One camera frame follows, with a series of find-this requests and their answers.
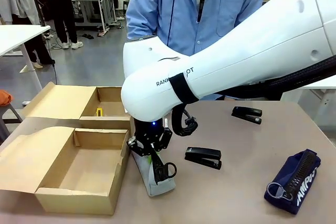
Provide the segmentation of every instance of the chair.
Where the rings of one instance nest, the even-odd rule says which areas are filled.
[[[11,110],[17,118],[16,119],[3,119],[2,117],[4,116],[7,110]],[[2,144],[6,140],[6,138],[8,138],[10,135],[9,130],[6,126],[6,123],[21,123],[21,122],[22,122],[22,118],[16,112],[16,110],[13,108],[11,104],[8,104],[6,106],[0,106],[0,144]]]

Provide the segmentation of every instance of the workbench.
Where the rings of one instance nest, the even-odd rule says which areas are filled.
[[[109,26],[117,25],[113,0],[72,0],[80,2],[80,9],[83,14],[83,22],[76,22],[76,26],[96,26],[103,27],[105,34],[109,30]],[[98,2],[101,23],[91,22],[90,18],[95,17],[92,2]]]
[[[49,29],[50,26],[0,25],[0,57],[8,51],[20,47],[22,55],[26,61],[26,65],[28,67],[28,73],[30,74],[30,77],[36,87],[37,92],[42,90],[42,86],[30,61],[24,43]]]
[[[232,117],[234,106],[262,109],[262,124]],[[47,214],[34,195],[0,191],[0,223],[335,223],[336,149],[297,104],[200,101],[187,110],[197,118],[198,129],[188,137],[173,135],[161,151],[165,162],[177,166],[173,191],[149,197],[130,157],[114,216]],[[55,119],[27,118],[0,149],[20,134],[55,125],[64,126]],[[184,160],[188,146],[221,150],[222,169]],[[299,213],[293,216],[266,202],[264,192],[287,157],[306,148],[316,151],[322,162]]]
[[[285,102],[295,102],[299,103],[303,92],[305,90],[310,90],[313,92],[321,101],[318,108],[315,111],[313,120],[317,121],[321,116],[329,112],[329,103],[332,99],[336,99],[336,75],[329,78],[314,82],[312,84],[306,85],[299,89],[294,89],[282,94],[281,101]]]

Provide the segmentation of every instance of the coat pocket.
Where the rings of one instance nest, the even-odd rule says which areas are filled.
[[[244,0],[220,0],[217,20],[217,34],[221,37],[235,27],[236,18]]]

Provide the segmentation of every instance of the black pants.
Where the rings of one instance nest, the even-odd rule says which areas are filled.
[[[69,39],[72,43],[77,43],[77,34],[75,28],[74,8],[71,0],[48,0],[51,12],[54,18],[55,29],[58,38],[62,43],[68,41],[64,24],[67,26]]]
[[[19,18],[18,16],[14,14],[12,15],[12,19],[13,19],[13,25],[31,25],[32,24],[29,18]],[[37,61],[36,55],[34,53],[34,50],[35,50],[41,64],[44,64],[44,65],[53,64],[53,61],[49,55],[49,52],[42,40],[42,35],[38,35],[30,39],[24,44],[27,49],[29,58],[32,62]]]

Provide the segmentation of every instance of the blue pencil case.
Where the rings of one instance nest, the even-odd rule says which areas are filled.
[[[305,150],[290,156],[274,180],[267,185],[264,198],[273,206],[296,215],[313,184],[321,159]]]

